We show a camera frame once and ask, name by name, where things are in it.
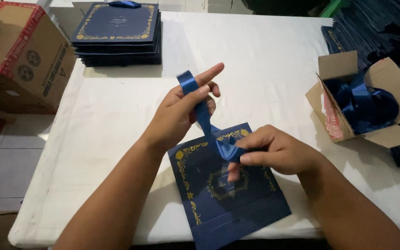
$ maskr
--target hand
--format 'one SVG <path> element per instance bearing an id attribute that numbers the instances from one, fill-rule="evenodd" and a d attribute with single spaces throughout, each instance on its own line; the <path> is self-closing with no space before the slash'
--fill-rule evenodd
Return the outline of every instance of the hand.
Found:
<path id="1" fill-rule="evenodd" d="M 242 155 L 242 165 L 268 166 L 287 175 L 303 173 L 326 160 L 325 156 L 314 148 L 271 125 L 265 125 L 238 140 L 236 146 L 265 150 Z M 241 164 L 229 164 L 228 181 L 236 181 L 239 178 Z"/>
<path id="2" fill-rule="evenodd" d="M 219 86 L 212 79 L 223 71 L 225 65 L 219 63 L 195 77 L 199 88 L 183 94 L 181 86 L 169 91 L 161 102 L 154 118 L 143 133 L 141 139 L 163 152 L 175 147 L 186 135 L 191 125 L 197 121 L 193 109 L 196 104 L 206 101 L 210 115 L 216 109 L 216 102 L 208 95 L 220 96 Z"/>

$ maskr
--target green object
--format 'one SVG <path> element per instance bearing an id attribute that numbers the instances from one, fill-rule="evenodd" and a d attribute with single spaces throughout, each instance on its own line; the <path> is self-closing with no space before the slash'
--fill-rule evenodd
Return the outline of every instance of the green object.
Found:
<path id="1" fill-rule="evenodd" d="M 349 5 L 347 0 L 331 0 L 331 3 L 325 8 L 320 17 L 333 17 L 340 8 Z"/>

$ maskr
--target circular logo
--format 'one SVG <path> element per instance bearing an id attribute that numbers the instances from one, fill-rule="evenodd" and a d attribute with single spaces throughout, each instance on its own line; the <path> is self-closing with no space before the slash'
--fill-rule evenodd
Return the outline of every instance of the circular logo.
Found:
<path id="1" fill-rule="evenodd" d="M 29 50 L 26 53 L 27 62 L 33 67 L 38 67 L 41 64 L 40 54 L 35 50 Z"/>
<path id="2" fill-rule="evenodd" d="M 33 79 L 33 70 L 28 65 L 20 65 L 18 67 L 18 76 L 23 81 L 32 81 Z"/>

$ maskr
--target forearm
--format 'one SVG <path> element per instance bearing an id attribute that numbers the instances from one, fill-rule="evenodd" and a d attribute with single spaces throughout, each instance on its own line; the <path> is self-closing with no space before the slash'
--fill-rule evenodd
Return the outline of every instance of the forearm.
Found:
<path id="1" fill-rule="evenodd" d="M 400 230 L 327 159 L 298 174 L 334 249 L 400 249 Z"/>
<path id="2" fill-rule="evenodd" d="M 138 140 L 77 211 L 53 249 L 127 249 L 164 154 Z"/>

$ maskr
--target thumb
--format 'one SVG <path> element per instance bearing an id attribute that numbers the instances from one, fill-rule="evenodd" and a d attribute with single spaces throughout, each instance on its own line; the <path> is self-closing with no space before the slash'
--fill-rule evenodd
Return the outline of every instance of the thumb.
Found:
<path id="1" fill-rule="evenodd" d="M 203 85 L 198 88 L 196 91 L 192 91 L 191 93 L 187 94 L 183 97 L 178 103 L 178 107 L 180 108 L 181 112 L 188 114 L 194 107 L 203 101 L 209 93 L 209 86 Z"/>
<path id="2" fill-rule="evenodd" d="M 281 161 L 280 152 L 256 151 L 240 156 L 240 163 L 246 166 L 276 167 Z"/>

